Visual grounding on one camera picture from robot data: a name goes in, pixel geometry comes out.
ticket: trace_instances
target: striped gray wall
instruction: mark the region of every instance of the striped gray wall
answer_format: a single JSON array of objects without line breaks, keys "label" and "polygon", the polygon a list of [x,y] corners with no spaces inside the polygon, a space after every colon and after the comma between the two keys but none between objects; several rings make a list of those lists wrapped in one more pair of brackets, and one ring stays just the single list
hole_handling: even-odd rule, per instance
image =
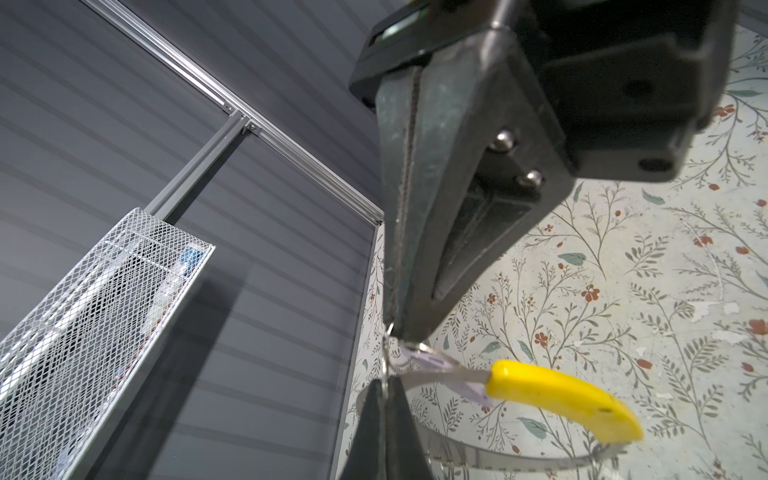
[{"label": "striped gray wall", "polygon": [[358,191],[381,204],[374,115],[346,82],[398,0],[125,0]]},{"label": "striped gray wall", "polygon": [[80,2],[0,3],[0,336],[225,120]]},{"label": "striped gray wall", "polygon": [[[226,115],[77,0],[0,4],[0,105],[4,336]],[[177,225],[217,252],[91,477],[327,478],[373,227],[253,135]]]},{"label": "striped gray wall", "polygon": [[177,225],[217,252],[94,477],[328,478],[373,227],[254,136]]}]

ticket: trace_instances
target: floral pattern surface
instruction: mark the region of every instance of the floral pattern surface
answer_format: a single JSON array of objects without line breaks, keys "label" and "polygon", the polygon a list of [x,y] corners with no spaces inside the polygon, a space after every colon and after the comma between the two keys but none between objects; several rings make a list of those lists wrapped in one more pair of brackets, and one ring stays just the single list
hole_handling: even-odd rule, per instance
[{"label": "floral pattern surface", "polygon": [[[579,181],[429,337],[472,368],[514,359],[600,386],[635,411],[646,439],[617,465],[471,478],[768,478],[767,51],[768,40],[737,29],[726,91],[676,181]],[[380,373],[382,237],[353,399]],[[439,384],[409,400],[429,428],[500,452],[581,455],[594,444],[557,415],[480,406]]]}]

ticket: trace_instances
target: screw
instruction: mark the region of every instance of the screw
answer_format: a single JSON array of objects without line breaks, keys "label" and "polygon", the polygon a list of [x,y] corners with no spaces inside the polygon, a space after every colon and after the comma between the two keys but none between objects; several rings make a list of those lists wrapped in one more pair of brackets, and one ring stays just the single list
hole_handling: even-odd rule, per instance
[{"label": "screw", "polygon": [[496,138],[494,138],[491,144],[488,145],[488,148],[491,151],[494,151],[500,154],[505,154],[509,152],[514,146],[515,146],[515,138],[512,137],[512,132],[510,132],[506,128],[502,128],[496,134]]},{"label": "screw", "polygon": [[539,188],[541,183],[544,182],[541,172],[538,170],[531,170],[525,174],[524,177],[515,178],[523,187]]}]

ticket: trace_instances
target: wire basket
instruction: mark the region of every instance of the wire basket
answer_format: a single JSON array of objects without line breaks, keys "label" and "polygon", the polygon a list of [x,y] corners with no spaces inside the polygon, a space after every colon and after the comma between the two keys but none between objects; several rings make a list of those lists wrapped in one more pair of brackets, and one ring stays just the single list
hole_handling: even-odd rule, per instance
[{"label": "wire basket", "polygon": [[88,467],[214,249],[134,209],[5,337],[0,478]]}]

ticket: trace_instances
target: yellow handle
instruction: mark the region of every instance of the yellow handle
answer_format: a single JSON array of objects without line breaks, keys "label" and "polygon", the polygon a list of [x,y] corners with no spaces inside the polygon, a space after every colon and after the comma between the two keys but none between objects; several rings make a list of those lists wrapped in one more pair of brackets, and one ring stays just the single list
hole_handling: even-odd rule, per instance
[{"label": "yellow handle", "polygon": [[485,384],[495,399],[539,407],[586,427],[603,443],[641,440],[643,429],[629,408],[581,380],[526,363],[499,360]]}]

